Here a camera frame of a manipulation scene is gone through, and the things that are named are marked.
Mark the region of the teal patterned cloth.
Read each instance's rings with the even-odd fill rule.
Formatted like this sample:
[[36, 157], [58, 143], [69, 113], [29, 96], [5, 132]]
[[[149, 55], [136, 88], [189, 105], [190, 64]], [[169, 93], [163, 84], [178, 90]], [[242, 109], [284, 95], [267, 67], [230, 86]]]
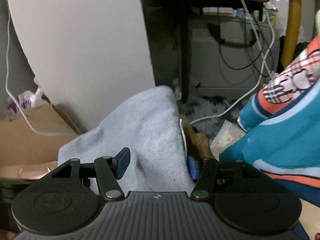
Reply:
[[240, 111], [246, 135], [221, 163], [243, 160], [298, 194], [296, 234], [319, 239], [319, 37]]

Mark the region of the white shelf board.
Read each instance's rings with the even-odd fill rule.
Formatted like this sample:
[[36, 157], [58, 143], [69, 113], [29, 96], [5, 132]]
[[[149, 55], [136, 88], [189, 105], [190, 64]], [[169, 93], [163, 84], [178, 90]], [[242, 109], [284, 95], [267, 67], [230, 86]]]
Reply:
[[140, 0], [8, 0], [31, 69], [84, 130], [155, 86]]

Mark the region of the dark wooden desk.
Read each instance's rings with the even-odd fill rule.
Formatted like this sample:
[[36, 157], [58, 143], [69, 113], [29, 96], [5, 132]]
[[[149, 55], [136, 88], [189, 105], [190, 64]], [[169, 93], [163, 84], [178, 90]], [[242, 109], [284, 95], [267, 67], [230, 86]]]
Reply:
[[260, 70], [268, 0], [141, 0], [156, 85], [189, 95], [238, 98], [266, 79]]

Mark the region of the brown cardboard sheet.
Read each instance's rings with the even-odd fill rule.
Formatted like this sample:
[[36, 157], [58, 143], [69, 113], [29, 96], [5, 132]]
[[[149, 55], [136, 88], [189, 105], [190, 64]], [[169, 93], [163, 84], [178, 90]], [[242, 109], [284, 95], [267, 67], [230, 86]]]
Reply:
[[1, 121], [1, 179], [40, 179], [57, 168], [58, 151], [79, 134], [71, 116], [61, 105], [43, 105], [27, 110], [27, 117], [38, 131], [67, 132], [71, 136], [38, 135], [21, 114]]

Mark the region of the grey fuzzy floor rug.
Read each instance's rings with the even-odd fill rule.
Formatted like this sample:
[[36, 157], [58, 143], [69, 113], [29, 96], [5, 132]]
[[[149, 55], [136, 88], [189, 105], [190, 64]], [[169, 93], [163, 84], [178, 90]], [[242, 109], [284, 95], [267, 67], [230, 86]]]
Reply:
[[179, 113], [184, 114], [190, 122], [208, 116], [215, 116], [215, 118], [203, 120], [192, 125], [198, 132], [204, 133], [212, 141], [226, 120], [234, 125], [238, 124], [239, 113], [248, 103], [248, 99], [241, 100], [227, 113], [218, 116], [231, 107], [234, 102], [236, 102], [236, 98], [189, 96], [186, 103], [178, 101], [177, 106]]

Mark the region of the yellow vertical pole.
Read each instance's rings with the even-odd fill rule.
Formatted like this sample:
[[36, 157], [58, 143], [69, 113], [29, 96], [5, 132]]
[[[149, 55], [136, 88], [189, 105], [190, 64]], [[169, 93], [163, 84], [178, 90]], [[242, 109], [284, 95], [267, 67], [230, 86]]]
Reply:
[[289, 0], [286, 36], [284, 39], [281, 64], [286, 68], [293, 60], [298, 41], [302, 14], [302, 0]]

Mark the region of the brown folded garment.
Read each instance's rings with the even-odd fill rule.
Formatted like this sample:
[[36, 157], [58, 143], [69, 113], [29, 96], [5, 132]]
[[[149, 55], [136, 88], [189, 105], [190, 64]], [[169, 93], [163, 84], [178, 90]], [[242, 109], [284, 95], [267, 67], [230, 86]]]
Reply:
[[179, 118], [182, 120], [182, 129], [186, 138], [189, 154], [201, 159], [215, 159], [206, 135], [193, 128], [185, 115], [180, 114]]

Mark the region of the light blue denim pants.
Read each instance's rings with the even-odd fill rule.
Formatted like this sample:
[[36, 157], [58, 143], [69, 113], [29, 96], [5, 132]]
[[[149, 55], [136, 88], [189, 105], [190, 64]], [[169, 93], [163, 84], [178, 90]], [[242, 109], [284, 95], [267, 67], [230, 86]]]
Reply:
[[171, 88], [159, 86], [132, 96], [98, 127], [62, 146], [57, 163], [72, 158], [91, 163], [99, 157], [114, 157], [125, 147], [131, 161], [118, 181], [124, 193], [191, 193], [194, 183], [187, 168], [187, 143]]

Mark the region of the grey storage cabinet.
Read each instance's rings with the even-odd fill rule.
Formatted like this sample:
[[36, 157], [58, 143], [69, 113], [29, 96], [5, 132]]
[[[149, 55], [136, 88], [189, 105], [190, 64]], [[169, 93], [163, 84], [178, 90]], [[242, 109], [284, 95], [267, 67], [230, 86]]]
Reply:
[[279, 35], [267, 23], [203, 15], [188, 30], [191, 95], [237, 98], [277, 71]]

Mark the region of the detergent refill pouch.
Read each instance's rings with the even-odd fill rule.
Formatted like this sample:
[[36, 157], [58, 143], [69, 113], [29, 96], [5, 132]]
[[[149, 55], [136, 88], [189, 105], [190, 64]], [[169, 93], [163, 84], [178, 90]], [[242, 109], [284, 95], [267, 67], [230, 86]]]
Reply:
[[6, 88], [6, 92], [8, 94], [8, 111], [10, 113], [18, 113], [20, 112], [19, 107], [15, 103], [17, 101], [18, 105], [20, 105], [21, 109], [25, 110], [28, 108], [40, 107], [42, 105], [50, 103], [49, 99], [46, 97], [44, 91], [41, 88], [41, 85], [36, 77], [34, 77], [34, 83], [37, 85], [37, 90], [33, 93], [30, 90], [26, 90], [25, 92], [21, 93], [17, 98], [14, 100], [12, 99], [13, 96], [10, 95], [10, 92]]

